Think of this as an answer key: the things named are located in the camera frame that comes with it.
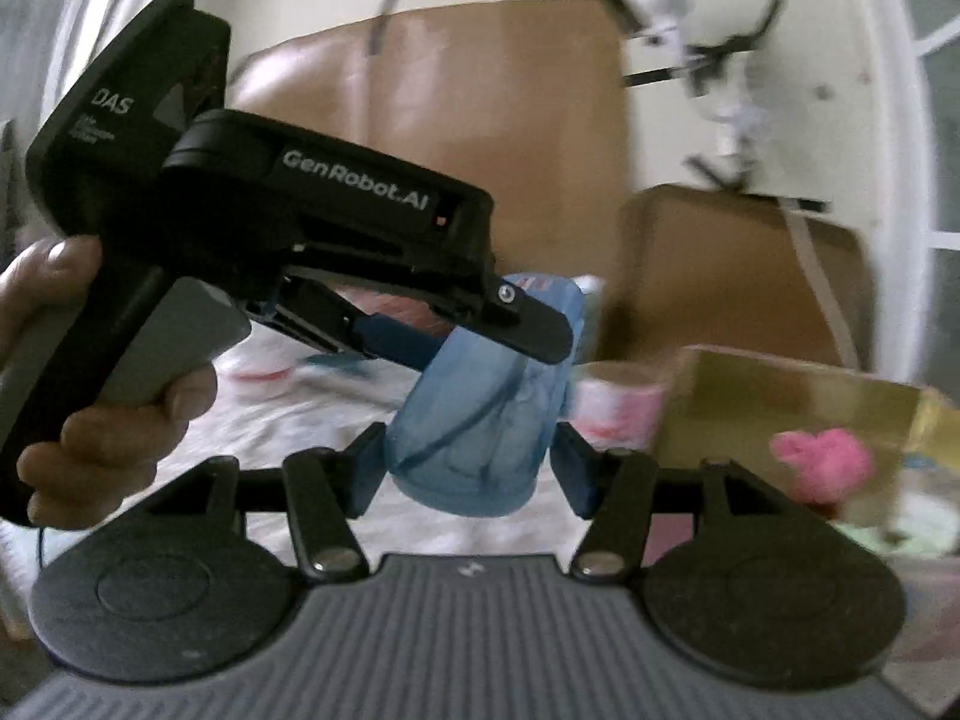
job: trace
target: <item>pink plush toy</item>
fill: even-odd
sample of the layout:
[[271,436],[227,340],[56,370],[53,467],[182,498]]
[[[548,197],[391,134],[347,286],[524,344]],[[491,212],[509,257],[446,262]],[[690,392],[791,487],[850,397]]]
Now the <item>pink plush toy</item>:
[[847,498],[872,475],[870,450],[849,431],[834,428],[819,433],[779,433],[770,440],[774,457],[797,471],[793,499],[828,506]]

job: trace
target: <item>open cardboard box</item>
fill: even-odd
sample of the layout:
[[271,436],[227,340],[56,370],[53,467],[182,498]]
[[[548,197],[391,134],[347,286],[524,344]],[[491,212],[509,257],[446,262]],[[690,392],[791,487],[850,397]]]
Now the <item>open cardboard box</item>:
[[877,472],[853,495],[842,519],[887,523],[904,454],[919,452],[960,473],[960,412],[934,389],[883,381],[816,362],[710,346],[691,346],[664,403],[652,444],[663,467],[694,469],[728,458],[784,491],[792,471],[770,453],[787,430],[851,430],[866,443]]

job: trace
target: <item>black round disc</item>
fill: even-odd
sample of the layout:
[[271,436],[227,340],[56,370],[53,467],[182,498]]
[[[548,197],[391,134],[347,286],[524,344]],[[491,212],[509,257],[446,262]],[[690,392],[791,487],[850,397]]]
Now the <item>black round disc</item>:
[[55,560],[32,591],[37,636],[66,667],[115,683],[208,674],[277,630],[294,580],[246,539],[184,521],[110,526]]
[[642,594],[656,627],[691,659],[760,688],[830,688],[874,670],[904,624],[896,576],[841,536],[755,525],[651,566]]

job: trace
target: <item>teal object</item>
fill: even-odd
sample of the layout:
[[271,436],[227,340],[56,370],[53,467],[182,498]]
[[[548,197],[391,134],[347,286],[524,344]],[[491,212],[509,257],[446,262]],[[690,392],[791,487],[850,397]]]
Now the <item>teal object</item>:
[[570,322],[573,350],[544,365],[457,328],[387,429],[387,468],[424,506],[464,517],[504,517],[534,493],[566,400],[584,327],[584,295],[559,276],[508,277]]

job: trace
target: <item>finger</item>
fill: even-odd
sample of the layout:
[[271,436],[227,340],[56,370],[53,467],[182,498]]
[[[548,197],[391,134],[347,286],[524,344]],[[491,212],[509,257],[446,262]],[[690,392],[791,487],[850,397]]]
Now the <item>finger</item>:
[[6,360],[24,325],[37,310],[83,296],[103,258],[90,236],[37,242],[0,275],[0,361]]
[[189,422],[207,413],[217,399],[217,373],[213,365],[176,380],[163,397],[166,413],[174,422]]
[[16,471],[38,493],[74,506],[93,507],[122,501],[154,483],[153,464],[106,469],[71,457],[57,443],[37,443],[20,455]]
[[117,511],[122,501],[101,501],[92,506],[59,501],[46,493],[34,493],[27,504],[30,522],[59,531],[85,531]]
[[61,445],[79,459],[123,469],[162,460],[181,442],[186,428],[160,406],[98,404],[66,420]]

